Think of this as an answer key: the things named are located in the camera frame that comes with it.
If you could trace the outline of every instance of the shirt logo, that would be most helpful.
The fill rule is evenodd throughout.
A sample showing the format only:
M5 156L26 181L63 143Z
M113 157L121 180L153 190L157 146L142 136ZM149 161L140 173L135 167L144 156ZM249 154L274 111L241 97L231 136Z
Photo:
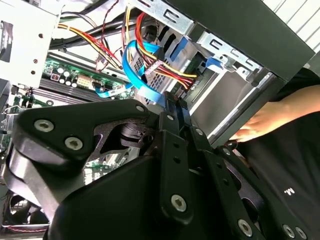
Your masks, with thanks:
M284 193L291 196L292 194L295 194L295 191L290 187L287 190L285 190Z

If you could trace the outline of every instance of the silver screw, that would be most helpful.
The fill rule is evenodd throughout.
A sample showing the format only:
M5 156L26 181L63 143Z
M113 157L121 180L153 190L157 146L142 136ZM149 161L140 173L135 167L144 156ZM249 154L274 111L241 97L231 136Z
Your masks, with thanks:
M229 152L229 150L228 150L228 149L224 148L224 149L223 149L223 151L224 151L224 153L225 153L225 154L227 154L227 155L229 155L229 156L230 156L230 152Z
M33 125L35 129L44 133L51 132L55 128L52 122L45 119L39 119L35 121Z
M171 115L167 115L166 116L168 119L170 119L171 121L174 119Z
M196 131L200 136L202 136L202 135L204 134L199 128L197 128L195 131Z
M171 204L179 212L185 212L187 210L187 203L180 195L172 195Z
M72 149L75 151L82 149L82 147L84 146L83 142L79 138L74 136L68 137L64 141L64 144L68 149Z
M307 239L307 235L305 234L304 231L302 231L302 229L300 227L296 226L295 230L298 232L298 234L300 235L301 238Z
M244 233L244 235L246 235L249 238L252 237L252 234L253 234L252 229L245 220L239 219L238 226L241 229L241 231Z
M292 239L295 238L296 235L295 235L294 231L292 231L292 229L291 229L288 225L284 224L282 227L283 227L284 232L285 232L290 238L292 238Z
M138 109L140 112L144 112L145 111L145 109L142 107L142 106L136 106L135 107L136 109Z

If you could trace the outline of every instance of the black mechanical arm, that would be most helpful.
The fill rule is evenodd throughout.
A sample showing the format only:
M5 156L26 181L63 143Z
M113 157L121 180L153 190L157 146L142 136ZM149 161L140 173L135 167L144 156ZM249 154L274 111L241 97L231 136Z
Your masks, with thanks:
M160 115L136 100L26 110L6 161L8 187L42 206L49 240L312 239L227 146L212 149L187 104ZM87 161L140 148L84 185Z

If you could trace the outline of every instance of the cooling fan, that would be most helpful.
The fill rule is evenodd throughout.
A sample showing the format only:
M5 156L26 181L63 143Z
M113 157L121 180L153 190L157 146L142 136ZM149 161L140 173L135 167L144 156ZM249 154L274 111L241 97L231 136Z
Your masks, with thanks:
M43 228L49 220L39 206L25 200L19 195L8 196L3 226Z

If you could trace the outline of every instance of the person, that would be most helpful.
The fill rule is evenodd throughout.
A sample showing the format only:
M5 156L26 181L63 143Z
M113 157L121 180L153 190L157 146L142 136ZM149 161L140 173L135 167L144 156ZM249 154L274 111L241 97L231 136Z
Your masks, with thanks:
M257 176L320 239L320 78L301 69L231 139Z

